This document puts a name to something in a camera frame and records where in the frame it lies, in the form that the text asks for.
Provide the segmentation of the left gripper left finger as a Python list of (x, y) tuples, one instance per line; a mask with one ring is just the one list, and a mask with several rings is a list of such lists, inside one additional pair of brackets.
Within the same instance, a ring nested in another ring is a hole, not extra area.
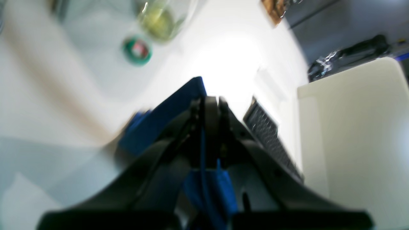
[(180, 189), (200, 168), (203, 101), (193, 100), (122, 174), (91, 198), (43, 215), (38, 230), (181, 230)]

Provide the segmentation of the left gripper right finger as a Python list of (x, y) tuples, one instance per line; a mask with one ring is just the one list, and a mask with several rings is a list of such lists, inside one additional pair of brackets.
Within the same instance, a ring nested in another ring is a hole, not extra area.
[(366, 211), (344, 208), (304, 186), (269, 154), (232, 114), (223, 98), (204, 98), (206, 170), (253, 166), (277, 205), (268, 211), (233, 214), (229, 230), (372, 230)]

